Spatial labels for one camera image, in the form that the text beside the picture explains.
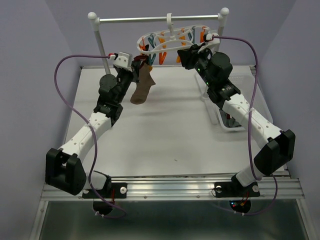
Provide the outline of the maroon white striped sock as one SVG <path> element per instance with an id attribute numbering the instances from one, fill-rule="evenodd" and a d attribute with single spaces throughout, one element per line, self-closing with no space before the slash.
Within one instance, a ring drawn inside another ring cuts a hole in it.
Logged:
<path id="1" fill-rule="evenodd" d="M 148 69 L 149 57 L 138 55 L 134 57 L 134 60 L 141 61 L 142 65 L 139 71 L 139 82 L 136 83 L 136 89 L 130 98 L 130 102 L 134 105 L 141 105 L 147 100 L 151 87 L 156 83 Z"/>

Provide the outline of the white round clip hanger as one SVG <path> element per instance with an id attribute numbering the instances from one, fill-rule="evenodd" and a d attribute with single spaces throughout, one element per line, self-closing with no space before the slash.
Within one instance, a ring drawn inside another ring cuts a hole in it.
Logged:
<path id="1" fill-rule="evenodd" d="M 203 24 L 174 28 L 171 13 L 166 15 L 165 20 L 167 29 L 147 33 L 141 36 L 136 43 L 136 47 L 141 55 L 149 57 L 149 55 L 156 54 L 154 63 L 158 64 L 159 53 L 167 52 L 167 56 L 169 56 L 172 52 L 176 53 L 178 50 L 188 49 L 192 45 L 200 46 L 204 41 L 204 35 L 208 33 L 218 33 L 216 30 Z M 144 38 L 146 44 L 149 44 L 148 51 L 142 51 L 139 48 L 142 38 Z"/>

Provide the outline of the yellow orange clothes peg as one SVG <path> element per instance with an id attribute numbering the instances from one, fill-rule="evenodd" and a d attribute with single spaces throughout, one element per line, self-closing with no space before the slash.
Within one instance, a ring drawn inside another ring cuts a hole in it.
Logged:
<path id="1" fill-rule="evenodd" d="M 167 52 L 160 52 L 158 54 L 158 63 L 159 63 L 159 65 L 163 65 L 164 64 L 166 57 L 167 57 Z"/>

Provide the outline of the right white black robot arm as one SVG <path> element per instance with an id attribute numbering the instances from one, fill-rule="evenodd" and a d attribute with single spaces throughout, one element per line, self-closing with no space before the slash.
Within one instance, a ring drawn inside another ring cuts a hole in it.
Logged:
<path id="1" fill-rule="evenodd" d="M 249 158 L 249 166 L 235 174 L 231 181 L 215 186 L 218 198 L 241 197 L 252 191 L 257 180 L 270 176 L 293 158 L 296 136 L 290 129 L 283 131 L 273 125 L 250 106 L 229 80 L 233 66 L 226 54 L 200 50 L 196 44 L 178 50 L 177 54 L 181 65 L 187 70 L 196 70 L 207 85 L 209 99 L 240 123 L 247 130 L 248 140 L 254 139 L 260 148 L 255 157 Z"/>

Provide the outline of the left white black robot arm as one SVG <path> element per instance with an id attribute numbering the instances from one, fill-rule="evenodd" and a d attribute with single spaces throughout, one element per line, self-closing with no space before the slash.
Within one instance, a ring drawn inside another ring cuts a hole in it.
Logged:
<path id="1" fill-rule="evenodd" d="M 123 111 L 121 105 L 132 82 L 139 82 L 141 61 L 130 67 L 114 65 L 117 75 L 105 74 L 99 80 L 96 107 L 84 126 L 60 148 L 51 148 L 45 157 L 46 184 L 71 195 L 93 187 L 93 172 L 86 172 L 83 161 L 98 139 L 111 129 Z"/>

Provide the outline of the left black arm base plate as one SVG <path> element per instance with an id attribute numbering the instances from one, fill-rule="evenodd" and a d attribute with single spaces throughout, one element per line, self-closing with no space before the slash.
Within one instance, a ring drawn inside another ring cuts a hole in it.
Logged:
<path id="1" fill-rule="evenodd" d="M 125 199 L 127 197 L 126 182 L 109 182 L 106 183 L 102 189 L 98 189 L 97 193 L 104 199 Z M 82 194 L 83 199 L 98 199 L 98 196 L 92 189 L 88 193 Z"/>

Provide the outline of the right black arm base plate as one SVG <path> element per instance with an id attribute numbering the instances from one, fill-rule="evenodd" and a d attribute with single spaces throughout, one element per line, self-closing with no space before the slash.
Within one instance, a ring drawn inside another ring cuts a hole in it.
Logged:
<path id="1" fill-rule="evenodd" d="M 249 197 L 259 197 L 261 195 L 257 182 L 245 187 L 232 181 L 215 182 L 213 191 L 217 198 L 242 198 L 246 197 L 247 194 Z"/>

